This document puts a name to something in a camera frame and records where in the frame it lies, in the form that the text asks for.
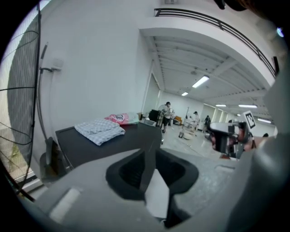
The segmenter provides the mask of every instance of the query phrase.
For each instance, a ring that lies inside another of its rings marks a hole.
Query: black table
[[[81,135],[74,127],[56,131],[58,143],[71,168],[120,152],[142,149],[145,151],[145,171],[140,188],[145,191],[155,169],[155,150],[160,148],[161,129],[143,123],[122,126],[125,134],[97,146]]]

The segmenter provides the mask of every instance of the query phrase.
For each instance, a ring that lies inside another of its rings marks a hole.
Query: black shorts
[[[163,118],[163,124],[164,124],[164,126],[167,126],[167,124],[170,122],[170,118]]]

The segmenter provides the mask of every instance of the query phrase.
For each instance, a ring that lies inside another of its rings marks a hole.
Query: ceiling
[[[160,67],[164,82],[164,90],[186,97],[200,100],[209,105],[226,104],[222,109],[238,114],[247,109],[238,104],[256,104],[251,109],[256,117],[271,119],[262,97],[266,90],[260,81],[241,63],[220,51],[192,40],[178,37],[155,36],[150,40],[150,51],[155,63]],[[192,88],[203,75],[210,79]]]

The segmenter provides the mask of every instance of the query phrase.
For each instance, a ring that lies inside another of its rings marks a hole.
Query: table
[[[140,189],[145,191],[155,169],[155,150],[161,145],[161,129],[143,123],[121,127],[126,131],[124,135],[117,136],[101,146],[97,146],[81,135],[74,127],[58,130],[56,136],[64,158],[72,169],[120,152],[143,149],[145,151],[145,170]]]

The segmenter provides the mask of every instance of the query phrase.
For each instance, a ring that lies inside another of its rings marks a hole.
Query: man in white shirt
[[[163,127],[163,130],[162,130],[162,133],[165,133],[167,124],[169,123],[170,117],[172,115],[172,108],[170,106],[170,102],[168,101],[168,102],[166,102],[165,105],[161,105],[158,110],[162,111],[164,113],[164,118],[163,118],[163,122],[162,122],[164,127]]]

